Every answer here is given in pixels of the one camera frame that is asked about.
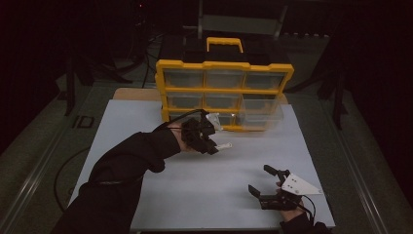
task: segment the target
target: yellow organizer box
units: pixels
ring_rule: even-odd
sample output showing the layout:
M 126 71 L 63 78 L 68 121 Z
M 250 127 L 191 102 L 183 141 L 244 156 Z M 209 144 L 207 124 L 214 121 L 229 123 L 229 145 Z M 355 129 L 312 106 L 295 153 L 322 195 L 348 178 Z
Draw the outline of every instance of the yellow organizer box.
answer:
M 164 38 L 156 69 L 164 121 L 203 108 L 229 131 L 265 131 L 280 120 L 278 98 L 294 72 L 274 40 L 181 36 Z

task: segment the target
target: yellow handle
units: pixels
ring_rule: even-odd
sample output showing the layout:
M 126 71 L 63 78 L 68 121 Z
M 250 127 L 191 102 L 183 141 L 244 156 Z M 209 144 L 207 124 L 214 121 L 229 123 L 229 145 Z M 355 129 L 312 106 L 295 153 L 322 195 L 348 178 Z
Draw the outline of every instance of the yellow handle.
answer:
M 206 51 L 209 52 L 209 45 L 235 45 L 240 49 L 240 53 L 243 53 L 243 45 L 239 38 L 222 38 L 222 37 L 208 37 L 206 39 Z

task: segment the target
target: white table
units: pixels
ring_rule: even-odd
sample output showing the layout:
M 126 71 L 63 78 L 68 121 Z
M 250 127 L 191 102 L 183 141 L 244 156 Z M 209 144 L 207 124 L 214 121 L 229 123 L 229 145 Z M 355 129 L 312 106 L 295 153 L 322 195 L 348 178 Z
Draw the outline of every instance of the white table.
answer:
M 290 170 L 322 190 L 293 109 L 285 104 L 282 110 L 284 118 L 272 130 L 211 136 L 217 144 L 231 142 L 231 149 L 214 155 L 180 153 L 166 160 L 163 172 L 148 171 L 131 230 L 280 228 L 280 214 L 261 210 L 247 189 L 251 184 L 262 194 L 275 193 L 278 179 L 263 171 L 265 164 Z M 160 113 L 159 101 L 110 100 L 71 200 L 107 150 L 136 132 L 151 132 L 162 123 Z M 316 204 L 316 221 L 333 227 L 324 195 L 309 197 Z M 313 209 L 310 202 L 303 201 Z

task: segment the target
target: black sleeve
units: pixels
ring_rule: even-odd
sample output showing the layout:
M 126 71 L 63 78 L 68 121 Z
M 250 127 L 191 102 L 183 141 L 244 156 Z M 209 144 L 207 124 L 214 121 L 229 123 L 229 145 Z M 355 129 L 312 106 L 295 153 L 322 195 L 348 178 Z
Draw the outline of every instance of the black sleeve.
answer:
M 288 222 L 281 222 L 280 225 L 284 234 L 331 234 L 322 222 L 317 222 L 313 226 L 306 213 L 302 213 Z
M 106 152 L 52 233 L 130 233 L 146 170 L 159 173 L 180 152 L 170 130 L 137 133 Z M 133 181 L 102 185 L 105 181 Z

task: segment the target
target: black cable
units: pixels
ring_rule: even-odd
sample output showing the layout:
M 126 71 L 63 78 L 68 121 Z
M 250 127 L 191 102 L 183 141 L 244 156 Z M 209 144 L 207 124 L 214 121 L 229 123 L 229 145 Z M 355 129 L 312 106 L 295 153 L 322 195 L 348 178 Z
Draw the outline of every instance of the black cable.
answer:
M 204 113 L 204 112 L 206 112 L 206 111 L 205 111 L 204 109 L 194 109 L 194 110 L 188 111 L 188 112 L 186 112 L 186 113 L 184 113 L 184 114 L 182 114 L 182 115 L 179 115 L 178 117 L 176 117 L 176 118 L 174 118 L 174 119 L 169 120 L 168 122 L 165 122 L 165 123 L 161 124 L 161 125 L 158 126 L 153 132 L 157 132 L 157 131 L 159 131 L 159 130 L 166 129 L 166 128 L 167 128 L 167 125 L 169 125 L 169 124 L 171 124 L 171 123 L 174 123 L 174 122 L 176 122 L 176 121 L 178 121 L 178 120 L 180 120 L 180 119 L 183 119 L 183 118 L 187 117 L 188 115 L 191 115 L 191 114 L 194 114 L 194 113 L 197 113 L 197 112 Z
M 60 208 L 60 210 L 61 210 L 62 212 L 65 211 L 65 208 L 63 207 L 63 204 L 60 202 L 60 199 L 58 198 L 58 194 L 57 194 L 57 180 L 58 180 L 58 177 L 60 176 L 60 173 L 61 173 L 61 171 L 63 170 L 63 168 L 64 168 L 72 159 L 76 158 L 77 156 L 81 155 L 83 152 L 85 152 L 85 151 L 87 151 L 87 150 L 89 150 L 89 149 L 91 149 L 90 146 L 89 146 L 89 147 L 86 147 L 86 148 L 84 148 L 84 149 L 82 149 L 82 150 L 79 150 L 79 151 L 78 151 L 77 153 L 75 153 L 73 156 L 71 156 L 70 158 L 68 158 L 68 159 L 60 166 L 60 168 L 58 169 L 58 171 L 57 171 L 57 173 L 56 173 L 53 190 L 54 190 L 55 199 L 56 199 L 56 201 L 57 201 L 58 207 Z
M 143 82 L 142 82 L 142 89 L 145 88 L 145 84 L 146 84 L 146 80 L 148 79 L 148 72 L 149 72 L 149 57 L 148 57 L 148 53 L 145 53 L 145 57 L 146 57 L 146 60 L 147 60 L 147 64 L 146 64 L 145 77 L 143 78 Z
M 311 200 L 308 196 L 303 195 L 303 197 L 307 198 L 311 202 L 311 204 L 313 205 L 313 211 L 314 211 L 314 213 L 313 213 L 313 224 L 314 224 L 314 218 L 316 218 L 316 205 L 314 205 L 313 200 Z

